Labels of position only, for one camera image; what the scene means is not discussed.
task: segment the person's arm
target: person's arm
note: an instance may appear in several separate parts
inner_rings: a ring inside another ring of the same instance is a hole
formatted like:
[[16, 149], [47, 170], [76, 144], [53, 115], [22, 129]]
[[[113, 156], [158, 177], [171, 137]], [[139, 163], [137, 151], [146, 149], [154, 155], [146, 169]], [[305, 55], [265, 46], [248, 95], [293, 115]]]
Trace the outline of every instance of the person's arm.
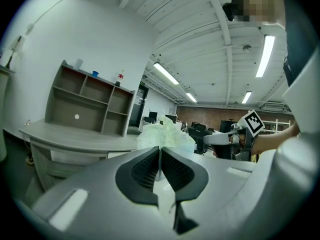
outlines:
[[262, 152], [267, 150], [277, 149], [280, 144], [291, 137], [297, 136], [299, 132], [300, 131], [297, 123], [294, 123], [288, 129], [285, 129], [278, 133], [270, 135], [258, 135], [251, 149], [251, 154], [256, 155], [261, 154]]

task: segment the black office chair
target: black office chair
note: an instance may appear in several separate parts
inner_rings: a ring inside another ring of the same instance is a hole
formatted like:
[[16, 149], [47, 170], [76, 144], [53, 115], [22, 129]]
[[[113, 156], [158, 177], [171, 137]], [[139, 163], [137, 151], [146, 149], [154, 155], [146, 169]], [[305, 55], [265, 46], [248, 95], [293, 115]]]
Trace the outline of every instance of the black office chair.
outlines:
[[193, 125], [193, 128], [198, 131], [205, 131], [207, 129], [207, 127], [204, 124], [200, 124], [200, 123], [195, 123]]
[[204, 143], [204, 136], [212, 135], [212, 131], [189, 128], [188, 134], [196, 143], [196, 150], [194, 153], [203, 155], [207, 152], [208, 146]]

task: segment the white wall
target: white wall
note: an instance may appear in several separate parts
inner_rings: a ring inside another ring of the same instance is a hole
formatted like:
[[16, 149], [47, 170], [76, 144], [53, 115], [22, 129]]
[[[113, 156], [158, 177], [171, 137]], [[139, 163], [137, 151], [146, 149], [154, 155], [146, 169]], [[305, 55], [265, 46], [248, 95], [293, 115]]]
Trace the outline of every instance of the white wall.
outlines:
[[149, 112], [157, 112], [157, 118], [163, 114], [168, 114], [169, 109], [174, 108], [174, 111], [177, 111], [177, 105], [172, 101], [168, 100], [166, 97], [161, 94], [149, 89], [148, 95], [146, 96], [146, 101], [144, 104], [142, 116], [148, 117]]
[[[137, 90], [157, 31], [114, 0], [63, 0], [46, 13], [26, 35], [27, 26], [60, 0], [27, 0], [12, 20], [1, 47], [18, 35], [25, 37], [22, 53], [11, 62], [16, 71], [4, 101], [4, 129], [21, 137], [18, 129], [30, 119], [45, 116], [49, 90], [63, 60], [82, 70], [98, 71], [115, 82], [124, 70], [121, 86]], [[9, 59], [6, 49], [1, 64]]]

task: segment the floor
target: floor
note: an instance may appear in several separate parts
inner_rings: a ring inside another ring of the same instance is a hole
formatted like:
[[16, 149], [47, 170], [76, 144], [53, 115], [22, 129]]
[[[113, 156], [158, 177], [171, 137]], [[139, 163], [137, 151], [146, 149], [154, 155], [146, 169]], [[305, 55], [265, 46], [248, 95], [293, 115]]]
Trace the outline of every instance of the floor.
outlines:
[[7, 158], [0, 168], [4, 180], [13, 198], [23, 201], [31, 207], [44, 193], [36, 169], [26, 163], [29, 150], [25, 145], [5, 138]]
[[138, 127], [135, 126], [129, 126], [126, 134], [132, 134], [132, 135], [140, 135], [141, 131], [139, 131]]

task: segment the white cable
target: white cable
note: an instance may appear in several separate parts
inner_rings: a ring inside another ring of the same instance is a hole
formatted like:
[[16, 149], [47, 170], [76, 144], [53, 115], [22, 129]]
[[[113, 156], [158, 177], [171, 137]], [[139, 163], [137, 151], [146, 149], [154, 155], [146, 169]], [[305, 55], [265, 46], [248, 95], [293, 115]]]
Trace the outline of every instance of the white cable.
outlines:
[[41, 14], [40, 16], [39, 16], [39, 18], [37, 18], [36, 20], [35, 20], [35, 22], [34, 23], [31, 23], [31, 24], [29, 24], [27, 27], [26, 27], [26, 35], [27, 34], [29, 34], [30, 32], [31, 32], [31, 30], [34, 28], [34, 26], [35, 26], [35, 24], [47, 13], [47, 12], [49, 12], [53, 7], [55, 7], [57, 4], [59, 4], [59, 3], [61, 3], [63, 0], [59, 0], [58, 2], [56, 2], [54, 5], [52, 5], [49, 9], [47, 9], [43, 14]]
[[24, 145], [25, 145], [28, 149], [31, 149], [31, 146], [28, 146], [27, 143], [26, 143], [26, 136], [25, 136], [24, 133], [22, 133], [22, 136], [23, 136]]

